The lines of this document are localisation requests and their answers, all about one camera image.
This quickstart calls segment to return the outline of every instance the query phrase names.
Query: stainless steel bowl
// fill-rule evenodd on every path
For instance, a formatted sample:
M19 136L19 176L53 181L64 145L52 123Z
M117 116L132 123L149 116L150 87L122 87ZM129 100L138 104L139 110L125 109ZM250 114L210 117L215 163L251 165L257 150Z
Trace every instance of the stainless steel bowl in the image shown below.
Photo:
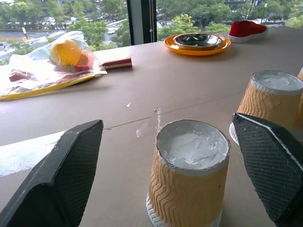
M188 33L177 35L174 42L180 49L189 51L209 51L222 43L222 39L209 34Z

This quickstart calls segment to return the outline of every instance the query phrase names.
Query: plastic wrap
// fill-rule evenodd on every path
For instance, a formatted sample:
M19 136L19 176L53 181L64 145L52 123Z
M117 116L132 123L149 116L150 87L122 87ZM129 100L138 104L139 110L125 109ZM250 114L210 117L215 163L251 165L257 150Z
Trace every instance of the plastic wrap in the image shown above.
M106 74L84 41L73 31L27 55L12 55L1 70L0 101L28 97Z

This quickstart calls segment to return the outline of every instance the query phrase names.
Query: red sneaker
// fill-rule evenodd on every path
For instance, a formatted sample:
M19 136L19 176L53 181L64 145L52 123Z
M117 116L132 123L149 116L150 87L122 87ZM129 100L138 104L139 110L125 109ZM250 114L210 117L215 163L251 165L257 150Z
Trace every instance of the red sneaker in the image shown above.
M260 39L267 35L268 28L265 25L258 25L251 21L236 21L232 24L228 35L232 43L244 43L251 39Z

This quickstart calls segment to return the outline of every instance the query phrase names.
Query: paper cup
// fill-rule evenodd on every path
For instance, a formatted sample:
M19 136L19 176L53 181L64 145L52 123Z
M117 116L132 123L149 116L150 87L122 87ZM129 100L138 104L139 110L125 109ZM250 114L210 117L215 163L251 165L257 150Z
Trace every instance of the paper cup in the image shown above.
M209 124L181 120L157 135L146 206L154 226L219 227L230 145Z
M303 68L299 72L298 78L303 80ZM303 130L303 94L301 95L301 99L300 99L297 115L293 123L293 127Z
M291 74L271 70L256 72L237 112L291 129L302 91L303 82Z

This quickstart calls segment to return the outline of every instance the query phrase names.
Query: table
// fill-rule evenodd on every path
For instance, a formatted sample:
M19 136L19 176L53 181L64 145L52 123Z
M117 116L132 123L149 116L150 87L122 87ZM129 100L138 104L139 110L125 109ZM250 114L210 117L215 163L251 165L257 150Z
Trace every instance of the table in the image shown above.
M252 73L297 75L303 66L302 37L303 31L270 28L267 39L233 44L222 54L202 58L177 55L162 42L125 47L132 56L130 70L0 103L0 145L102 119L95 181L80 226L150 227L145 201L157 130L174 120L195 119L229 137L232 113ZM274 227L247 176L239 147L232 140L231 145L223 226ZM28 172L0 177L0 210Z

